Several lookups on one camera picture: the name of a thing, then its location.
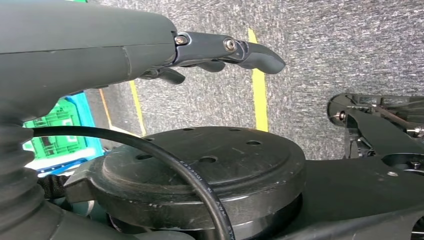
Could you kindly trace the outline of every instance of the screw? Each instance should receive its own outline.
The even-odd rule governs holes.
[[[417,126],[414,128],[414,132],[417,138],[424,137],[424,128],[422,126]]]
[[[176,36],[174,40],[177,45],[185,45],[189,43],[189,40],[187,39],[187,37],[182,35]]]
[[[338,113],[335,114],[335,118],[343,121],[346,118],[346,113],[344,111],[339,111]]]
[[[421,162],[411,161],[409,163],[411,164],[411,166],[413,167],[413,169],[419,169],[421,167]]]
[[[397,177],[397,176],[399,176],[399,174],[397,174],[397,173],[396,173],[396,172],[394,172],[394,171],[389,171],[389,172],[387,173],[387,175],[392,176],[392,177]]]
[[[226,38],[224,40],[224,47],[227,52],[232,53],[237,50],[236,41],[232,38]]]

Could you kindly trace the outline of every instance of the black cable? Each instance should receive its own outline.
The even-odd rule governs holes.
[[[146,152],[173,168],[190,184],[209,211],[220,240],[235,240],[233,227],[217,194],[206,180],[172,153],[142,138],[104,128],[89,126],[48,126],[33,128],[34,137],[82,136],[106,139]]]

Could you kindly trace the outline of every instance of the green crate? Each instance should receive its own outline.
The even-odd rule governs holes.
[[[26,128],[80,125],[77,107],[66,99],[60,99],[48,115],[24,123]],[[86,147],[86,141],[81,136],[34,137],[23,144],[24,150],[35,152],[35,159],[60,157]]]

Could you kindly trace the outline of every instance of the yellow floor line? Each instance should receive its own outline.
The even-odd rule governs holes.
[[[137,87],[134,80],[129,81],[129,87],[131,88],[132,99],[134,100],[135,111],[137,112],[138,122],[140,123],[141,135],[144,137],[146,136],[147,131],[143,121],[142,106],[139,101],[139,95],[137,94]]]
[[[98,89],[101,97],[101,102],[103,103],[104,112],[106,113],[107,122],[109,123],[109,129],[112,128],[111,115],[109,114],[108,105],[106,104],[105,94],[101,88]]]
[[[132,132],[129,132],[127,130],[124,130],[122,128],[119,128],[117,126],[112,125],[111,115],[109,114],[109,109],[108,109],[108,104],[106,103],[105,94],[103,93],[103,90],[101,88],[98,91],[100,92],[101,102],[103,103],[104,112],[106,113],[106,118],[107,118],[107,122],[109,124],[109,129],[113,130],[113,131],[125,133],[125,134],[130,134],[130,135],[133,135],[133,136],[136,136],[136,137],[140,137],[137,134],[134,134]]]
[[[248,29],[249,42],[257,44],[255,33]],[[268,111],[267,111],[267,85],[265,83],[265,73],[259,69],[253,69],[252,74],[254,115],[256,119],[256,129],[268,132]]]

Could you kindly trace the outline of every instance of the gray carpet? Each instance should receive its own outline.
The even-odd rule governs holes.
[[[343,155],[342,129],[326,117],[327,100],[343,92],[424,95],[424,2],[421,0],[98,0],[159,13],[180,31],[219,33],[281,54],[286,69],[267,75],[269,131],[299,144],[308,159]],[[183,69],[185,83],[137,82],[148,133],[189,126],[254,128],[251,71]],[[140,134],[129,87],[105,88],[120,127]],[[119,97],[112,96],[120,92]],[[97,90],[88,92],[93,106]],[[101,125],[101,107],[93,107]]]

